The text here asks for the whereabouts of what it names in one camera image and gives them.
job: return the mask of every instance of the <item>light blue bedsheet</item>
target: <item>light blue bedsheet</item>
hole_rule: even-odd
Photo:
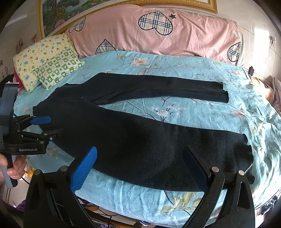
[[[47,91],[42,85],[31,94],[23,93],[15,102],[15,114],[32,114],[32,107],[65,83],[84,83],[99,72],[151,74],[204,81],[221,81],[229,102],[209,102],[178,97],[133,99],[104,105],[104,108],[132,113],[189,127],[228,130],[247,135],[254,155],[251,185],[255,207],[268,201],[280,188],[281,119],[250,84],[243,69],[201,57],[177,57],[111,51],[84,59],[85,65]],[[41,132],[38,126],[29,131]],[[29,156],[29,162],[43,172],[68,165],[72,157],[54,143],[45,155]],[[164,192],[132,185],[94,169],[76,195],[101,207],[150,223],[181,227],[199,203],[202,192]],[[218,214],[225,196],[221,193],[213,214]]]

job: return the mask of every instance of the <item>purple cloth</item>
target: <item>purple cloth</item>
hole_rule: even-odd
[[[24,211],[24,206],[25,206],[25,200],[22,201],[17,207],[16,209],[20,210],[20,211]]]

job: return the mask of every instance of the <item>wall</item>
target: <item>wall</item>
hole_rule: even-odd
[[[7,24],[0,34],[0,60],[3,61],[0,66],[0,81],[3,80],[2,73],[6,77],[5,67],[8,67],[8,74],[13,73],[13,57],[16,55],[19,39],[22,38],[23,45],[20,50],[23,50],[38,32],[37,1],[27,0]]]
[[[217,0],[217,7],[218,14],[184,6],[176,8],[236,21],[245,40],[245,69],[253,66],[254,75],[268,84],[272,76],[281,80],[281,37],[262,8],[253,0]],[[269,36],[276,38],[275,46],[270,44]]]

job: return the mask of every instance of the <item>pink pillow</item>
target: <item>pink pillow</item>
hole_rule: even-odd
[[[25,89],[23,86],[22,81],[20,80],[18,74],[16,73],[15,67],[14,67],[14,78],[13,78],[13,82],[18,82],[19,83],[19,89]]]
[[[66,35],[79,58],[107,51],[201,56],[236,64],[241,41],[237,23],[180,9],[120,5],[97,11],[71,25]]]

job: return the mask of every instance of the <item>screw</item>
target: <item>screw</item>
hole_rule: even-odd
[[[68,169],[66,165],[60,167],[60,171],[65,172]]]
[[[40,169],[35,170],[34,175],[39,175],[41,173]]]
[[[217,173],[217,172],[219,171],[219,168],[216,167],[216,166],[214,166],[214,167],[212,167],[212,170],[213,170],[215,173]]]
[[[239,170],[238,173],[241,175],[241,176],[244,176],[245,175],[245,172],[243,170]]]

